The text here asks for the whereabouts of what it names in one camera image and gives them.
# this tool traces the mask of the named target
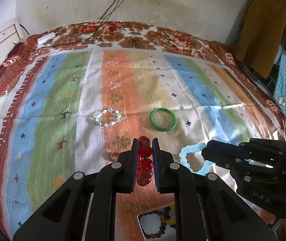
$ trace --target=red bead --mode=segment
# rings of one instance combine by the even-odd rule
[[[151,182],[151,180],[152,180],[151,178],[145,179],[145,182],[144,182],[145,186],[148,185]]]
[[[150,179],[153,176],[152,170],[141,170],[139,173],[140,173],[140,177],[145,178],[145,179]]]
[[[152,155],[152,148],[150,146],[140,146],[138,148],[138,154],[143,158],[148,158]]]
[[[151,170],[153,168],[153,162],[149,158],[144,158],[140,162],[140,168],[142,170]]]
[[[150,146],[150,145],[151,145],[151,141],[150,141],[150,139],[149,139],[148,137],[146,137],[146,136],[140,136],[140,137],[138,138],[138,145],[139,145],[139,146],[144,146],[144,145]]]
[[[141,187],[146,186],[145,181],[146,181],[145,178],[141,178],[141,177],[136,178],[136,183]]]

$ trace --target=metal rivet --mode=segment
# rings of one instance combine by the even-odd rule
[[[180,168],[180,164],[178,164],[178,163],[171,163],[170,164],[170,168],[171,169],[179,169]]]
[[[208,173],[207,178],[214,181],[218,178],[218,176],[214,173]]]
[[[76,172],[74,174],[74,179],[78,180],[78,179],[81,179],[83,177],[83,173],[82,172]]]
[[[122,164],[120,162],[114,162],[112,164],[112,168],[120,168],[122,166]]]

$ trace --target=bed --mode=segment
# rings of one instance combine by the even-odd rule
[[[99,25],[31,35],[0,66],[0,229],[9,239],[70,175],[98,172],[135,137],[157,137],[177,162],[182,147],[211,139],[286,140],[286,117],[228,47],[139,22],[107,22],[86,39]],[[176,115],[174,130],[150,124],[159,107]],[[119,110],[122,122],[96,125],[93,113],[105,108]],[[200,153],[187,159],[195,172],[205,163]],[[173,200],[153,182],[117,195],[116,240],[139,240],[136,213]]]

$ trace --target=white bead bracelet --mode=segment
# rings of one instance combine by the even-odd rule
[[[181,152],[179,153],[181,164],[183,166],[187,167],[191,172],[194,172],[191,169],[190,164],[187,162],[186,154],[202,151],[202,149],[204,149],[205,147],[206,147],[206,144],[203,143],[203,142],[202,143],[197,143],[195,145],[187,145],[186,147],[183,147],[181,149]]]
[[[112,116],[110,117],[110,119],[112,119],[112,121],[110,121],[109,123],[101,122],[100,119],[101,119],[102,115],[107,113],[107,112],[112,113]],[[127,118],[125,115],[121,115],[118,110],[113,110],[113,108],[104,109],[102,111],[97,111],[94,113],[93,116],[94,116],[96,124],[98,126],[102,126],[102,127],[113,126],[116,123],[119,123],[122,120]]]

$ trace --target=colorful bead bracelet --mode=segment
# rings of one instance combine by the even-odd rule
[[[202,143],[197,143],[195,145],[187,145],[186,147],[183,147],[181,149],[181,152],[179,153],[181,164],[183,166],[187,167],[193,173],[197,173],[197,174],[200,174],[200,175],[205,175],[206,173],[208,173],[210,168],[211,168],[211,165],[213,164],[213,162],[207,160],[205,162],[205,164],[203,165],[203,167],[198,172],[195,172],[195,171],[193,171],[191,169],[191,166],[187,162],[187,159],[186,159],[186,155],[188,153],[195,153],[195,152],[202,151],[202,149],[204,149],[205,147],[206,147],[206,144],[203,143],[203,142]]]
[[[169,213],[172,208],[175,209],[175,206],[170,205],[165,208],[164,212],[161,214],[161,217],[162,217],[161,222],[166,222],[170,227],[176,229],[175,220],[171,218],[170,213]]]
[[[107,122],[101,122],[100,121],[100,118],[102,117],[103,114],[105,113],[112,113],[113,115],[110,117],[110,119],[112,119],[113,121],[110,121],[109,123]],[[102,126],[102,127],[107,127],[107,126],[113,126],[115,125],[116,123],[119,123],[121,122],[122,120],[126,119],[127,117],[125,115],[121,115],[119,113],[118,110],[113,110],[113,108],[109,108],[109,109],[104,109],[102,111],[97,111],[94,113],[94,119],[95,119],[95,122],[98,126]]]
[[[142,225],[141,225],[141,217],[142,216],[147,216],[147,215],[151,215],[151,214],[158,214],[159,216],[162,215],[162,211],[158,211],[158,210],[154,210],[154,211],[151,211],[151,212],[148,212],[148,213],[144,213],[144,214],[141,214],[138,216],[138,221],[140,222],[140,226],[141,226],[141,229],[143,231],[143,235],[146,239],[151,239],[151,238],[160,238],[163,234],[165,234],[165,230],[166,230],[166,225],[167,223],[166,222],[161,222],[161,225],[160,225],[160,229],[157,233],[155,234],[147,234],[145,233]]]

